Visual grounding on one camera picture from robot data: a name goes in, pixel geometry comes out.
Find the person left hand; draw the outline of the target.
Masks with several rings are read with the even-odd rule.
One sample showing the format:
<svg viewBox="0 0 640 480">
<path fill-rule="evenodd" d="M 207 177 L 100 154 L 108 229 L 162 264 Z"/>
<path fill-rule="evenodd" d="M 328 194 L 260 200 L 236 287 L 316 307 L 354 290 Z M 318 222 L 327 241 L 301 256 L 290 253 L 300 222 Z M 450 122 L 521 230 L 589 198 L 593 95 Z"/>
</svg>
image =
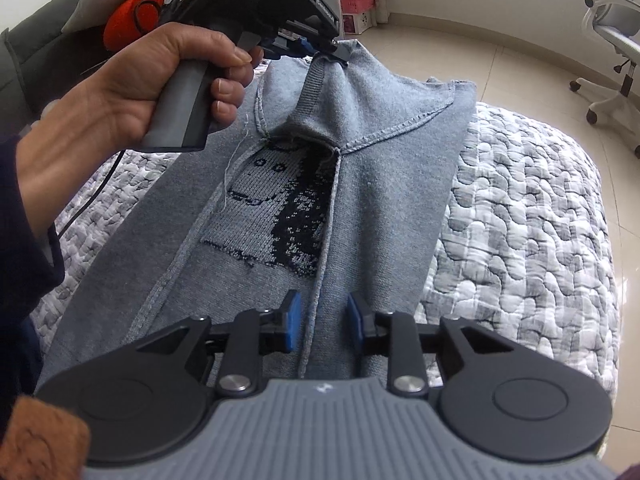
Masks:
<svg viewBox="0 0 640 480">
<path fill-rule="evenodd" d="M 169 23 L 115 54 L 75 86 L 21 138 L 16 176 L 32 234 L 43 236 L 68 202 L 108 158 L 139 144 L 156 101 L 183 60 L 222 68 L 210 86 L 214 121 L 235 121 L 262 62 L 262 48 L 245 51 L 221 32 Z"/>
</svg>

